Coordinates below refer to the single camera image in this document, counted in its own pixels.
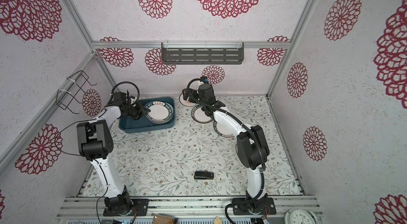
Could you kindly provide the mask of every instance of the stack of plates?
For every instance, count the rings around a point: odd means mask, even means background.
[[[166,102],[150,101],[144,107],[150,109],[146,117],[155,124],[165,124],[174,116],[174,108]]]

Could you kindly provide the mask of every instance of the mounting plate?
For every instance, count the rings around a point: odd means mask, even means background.
[[[231,202],[238,203],[238,202],[243,202],[245,200],[246,200],[245,198],[234,198],[234,199],[232,199]],[[268,215],[275,215],[277,213],[276,207],[274,205],[274,201],[272,198],[267,197],[265,205],[267,205],[270,208],[270,212],[268,212],[269,210],[267,209]],[[247,205],[239,205],[237,207],[233,206],[233,214],[234,215],[250,215],[251,213],[249,212],[249,208],[247,207]],[[260,213],[258,213],[258,215],[266,215],[266,208],[262,207],[262,210],[260,211]]]
[[[149,200],[148,199],[132,199],[134,206],[137,208],[137,215],[136,216],[146,216],[147,210],[149,208]],[[105,208],[103,212],[103,216],[120,216],[118,213],[112,213]],[[127,216],[134,216],[134,209]]]

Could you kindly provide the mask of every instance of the white cable tie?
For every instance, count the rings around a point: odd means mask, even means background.
[[[71,94],[71,92],[69,92],[69,91],[67,91],[67,90],[64,90],[64,89],[59,89],[59,90],[61,90],[61,91],[64,91],[64,92],[67,92],[67,93]]]

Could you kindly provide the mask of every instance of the white plate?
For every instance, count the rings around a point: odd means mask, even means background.
[[[181,105],[183,105],[183,106],[192,107],[192,106],[197,105],[196,103],[192,103],[192,102],[189,102],[188,100],[184,100],[184,95],[182,93],[180,95],[179,100],[180,100]]]
[[[174,110],[171,105],[165,102],[150,101],[145,104],[144,107],[150,109],[150,112],[146,114],[146,117],[154,123],[167,122],[174,115]]]
[[[223,126],[220,123],[217,123],[216,121],[213,121],[213,129],[215,132],[223,137],[234,137],[234,135],[228,130],[225,126]]]
[[[197,105],[191,110],[192,119],[200,124],[207,124],[213,121],[212,118],[205,115],[205,112],[201,109],[201,107],[201,105]]]

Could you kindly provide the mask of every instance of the wall-mounted rack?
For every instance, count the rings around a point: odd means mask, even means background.
[[[234,48],[170,48],[161,43],[163,64],[242,64],[244,44],[238,43]]]
[[[84,82],[79,85],[76,83],[76,81],[78,79],[73,79],[73,77],[77,75],[77,78],[79,79],[81,76],[85,79]],[[57,104],[60,108],[62,108],[63,110],[68,109],[69,111],[71,111],[71,113],[78,115],[79,113],[75,113],[74,111],[72,111],[68,106],[71,104],[72,100],[76,100],[76,102],[78,102],[79,104],[82,104],[82,102],[80,102],[79,100],[76,99],[76,95],[78,94],[79,91],[83,91],[83,93],[85,93],[85,91],[82,89],[82,87],[85,85],[86,82],[89,83],[89,85],[91,86],[95,86],[97,84],[91,84],[89,82],[89,76],[83,71],[83,70],[79,70],[78,72],[70,75],[69,77],[66,78],[67,80],[71,80],[76,86],[79,87],[79,89],[76,91],[76,93],[74,95],[71,94],[71,92],[65,90],[65,89],[58,89],[57,91],[57,95],[55,97],[55,104]],[[60,92],[65,92],[69,95],[71,95],[72,99],[69,101],[69,103],[67,105],[65,105],[64,103],[62,103],[61,99],[58,98],[58,95],[60,95]]]

